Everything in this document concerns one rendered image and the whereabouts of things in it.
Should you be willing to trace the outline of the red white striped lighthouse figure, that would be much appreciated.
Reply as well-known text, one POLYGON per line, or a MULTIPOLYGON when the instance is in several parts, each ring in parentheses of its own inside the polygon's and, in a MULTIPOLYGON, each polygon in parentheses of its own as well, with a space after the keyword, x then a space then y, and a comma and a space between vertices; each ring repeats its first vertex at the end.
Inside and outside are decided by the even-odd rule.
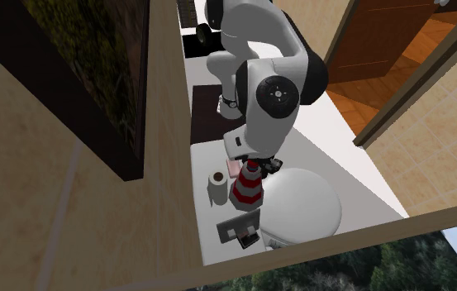
POLYGON ((264 199, 262 173, 256 161, 247 160, 243 164, 231 185, 229 199, 240 211, 250 212, 262 206, 264 199))

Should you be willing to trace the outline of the pink box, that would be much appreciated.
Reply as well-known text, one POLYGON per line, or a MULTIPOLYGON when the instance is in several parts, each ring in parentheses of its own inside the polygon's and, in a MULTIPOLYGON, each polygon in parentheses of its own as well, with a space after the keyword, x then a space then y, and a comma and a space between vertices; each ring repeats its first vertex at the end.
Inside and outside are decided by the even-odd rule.
POLYGON ((235 179, 240 173, 240 161, 239 160, 227 160, 226 161, 228 175, 231 179, 235 179))

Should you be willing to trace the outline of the white toilet paper roll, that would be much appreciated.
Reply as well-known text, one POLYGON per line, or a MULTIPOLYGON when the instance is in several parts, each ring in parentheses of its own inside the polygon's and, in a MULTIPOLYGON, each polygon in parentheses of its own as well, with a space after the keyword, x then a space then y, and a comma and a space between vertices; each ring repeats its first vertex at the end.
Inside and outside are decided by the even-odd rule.
POLYGON ((214 171, 208 177, 207 194, 213 206, 222 206, 228 199, 228 179, 224 172, 214 171))

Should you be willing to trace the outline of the grey flat box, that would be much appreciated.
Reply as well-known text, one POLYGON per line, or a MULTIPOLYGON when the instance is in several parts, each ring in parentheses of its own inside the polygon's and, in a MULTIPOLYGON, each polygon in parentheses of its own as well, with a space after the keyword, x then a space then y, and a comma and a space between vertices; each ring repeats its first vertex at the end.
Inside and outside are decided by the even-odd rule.
POLYGON ((260 210, 255 209, 251 212, 241 214, 224 222, 217 224, 217 232, 222 244, 237 239, 237 235, 248 231, 257 232, 259 229, 260 210))

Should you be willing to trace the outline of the small black box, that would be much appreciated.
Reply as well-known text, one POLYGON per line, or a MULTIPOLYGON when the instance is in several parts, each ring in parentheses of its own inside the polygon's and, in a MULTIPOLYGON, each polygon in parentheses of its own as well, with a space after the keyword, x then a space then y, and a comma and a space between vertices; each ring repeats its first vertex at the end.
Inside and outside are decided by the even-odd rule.
POLYGON ((259 240, 259 235, 257 232, 249 233, 248 231, 245 231, 237 235, 237 240, 239 241, 241 248, 244 250, 256 243, 259 240))

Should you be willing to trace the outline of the dark robot stand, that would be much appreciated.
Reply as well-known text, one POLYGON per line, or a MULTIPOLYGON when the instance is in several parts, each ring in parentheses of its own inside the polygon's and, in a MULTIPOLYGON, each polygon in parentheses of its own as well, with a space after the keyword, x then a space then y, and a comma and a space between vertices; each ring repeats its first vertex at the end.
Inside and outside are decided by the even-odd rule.
POLYGON ((193 87, 190 144, 223 139, 223 135, 245 124, 245 118, 229 120, 217 113, 221 85, 198 85, 193 87))

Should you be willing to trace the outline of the window with forest view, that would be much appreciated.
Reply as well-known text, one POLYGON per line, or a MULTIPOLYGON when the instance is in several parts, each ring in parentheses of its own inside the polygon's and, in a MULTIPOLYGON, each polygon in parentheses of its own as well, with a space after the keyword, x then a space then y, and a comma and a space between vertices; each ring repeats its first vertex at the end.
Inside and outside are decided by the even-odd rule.
POLYGON ((457 291, 457 227, 184 291, 457 291))

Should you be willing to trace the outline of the brown wooden door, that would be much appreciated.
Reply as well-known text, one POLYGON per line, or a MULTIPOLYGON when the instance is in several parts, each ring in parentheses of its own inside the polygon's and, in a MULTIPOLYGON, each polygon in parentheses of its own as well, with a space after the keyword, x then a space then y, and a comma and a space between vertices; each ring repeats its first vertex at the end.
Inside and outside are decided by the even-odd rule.
POLYGON ((434 0, 357 0, 329 66, 329 82, 384 76, 430 16, 434 0))

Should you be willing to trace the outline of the dark framed wall picture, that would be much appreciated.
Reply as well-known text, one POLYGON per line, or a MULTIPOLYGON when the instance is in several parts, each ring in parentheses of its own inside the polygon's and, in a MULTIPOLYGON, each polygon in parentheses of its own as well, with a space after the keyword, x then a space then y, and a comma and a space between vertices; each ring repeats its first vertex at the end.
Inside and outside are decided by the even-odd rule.
POLYGON ((144 176, 150 0, 0 0, 0 64, 120 179, 144 176))

